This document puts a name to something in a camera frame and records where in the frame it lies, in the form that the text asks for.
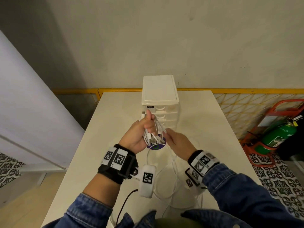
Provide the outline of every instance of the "fire extinguisher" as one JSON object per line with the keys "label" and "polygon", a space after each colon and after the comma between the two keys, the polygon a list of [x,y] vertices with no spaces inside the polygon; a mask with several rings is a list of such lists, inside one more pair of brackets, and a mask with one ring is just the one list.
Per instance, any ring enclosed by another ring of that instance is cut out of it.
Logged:
{"label": "fire extinguisher", "polygon": [[[298,124],[294,120],[288,120],[284,124],[276,126],[264,133],[264,135],[260,138],[260,141],[270,148],[278,147],[282,142],[284,142],[287,138],[294,135],[297,132]],[[257,145],[254,149],[256,152],[260,154],[267,154],[271,151],[271,149],[267,149],[262,145]]]}

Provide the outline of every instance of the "black and white tile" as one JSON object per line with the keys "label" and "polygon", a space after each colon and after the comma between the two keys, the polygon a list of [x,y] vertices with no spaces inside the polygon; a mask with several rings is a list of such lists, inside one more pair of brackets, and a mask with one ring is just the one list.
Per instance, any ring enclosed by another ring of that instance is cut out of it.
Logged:
{"label": "black and white tile", "polygon": [[[253,166],[257,176],[270,195],[279,200],[290,214],[304,220],[304,190],[300,182],[279,156],[273,154],[272,157],[276,164],[272,168]],[[250,158],[258,165],[271,164],[268,157],[252,154]]]}
{"label": "black and white tile", "polygon": [[0,153],[0,188],[21,175],[19,168],[22,165],[22,162]]}

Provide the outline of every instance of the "fire extinguisher label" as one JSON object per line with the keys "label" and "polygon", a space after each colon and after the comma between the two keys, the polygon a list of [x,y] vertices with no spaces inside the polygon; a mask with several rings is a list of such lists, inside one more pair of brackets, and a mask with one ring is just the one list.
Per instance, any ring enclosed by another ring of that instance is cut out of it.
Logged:
{"label": "fire extinguisher label", "polygon": [[273,141],[271,141],[268,144],[268,146],[273,147],[273,148],[278,147],[285,140],[286,140],[286,138],[282,138],[280,136],[277,136],[275,139],[273,139]]}

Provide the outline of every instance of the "right hand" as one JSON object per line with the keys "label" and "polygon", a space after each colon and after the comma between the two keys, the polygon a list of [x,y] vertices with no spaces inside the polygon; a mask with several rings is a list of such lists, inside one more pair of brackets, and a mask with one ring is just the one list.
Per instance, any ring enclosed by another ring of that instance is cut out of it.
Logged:
{"label": "right hand", "polygon": [[184,134],[177,133],[170,128],[167,128],[166,131],[167,133],[163,132],[163,136],[170,148],[181,159],[188,161],[190,156],[197,151],[197,149]]}

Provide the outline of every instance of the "denim jacket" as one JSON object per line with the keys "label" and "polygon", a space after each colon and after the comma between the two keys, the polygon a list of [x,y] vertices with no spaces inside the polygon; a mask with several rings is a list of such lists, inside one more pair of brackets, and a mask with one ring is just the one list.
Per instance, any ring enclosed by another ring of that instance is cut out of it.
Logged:
{"label": "denim jacket", "polygon": [[[290,215],[266,189],[248,176],[236,174],[224,164],[218,164],[209,170],[203,178],[203,183],[214,196],[220,211],[192,209],[182,213],[182,217],[195,220],[205,227],[304,227],[304,222]],[[112,208],[80,194],[62,218],[44,227],[106,227],[111,213]],[[134,224],[126,213],[117,227],[154,227],[155,214],[156,211],[150,211]]]}

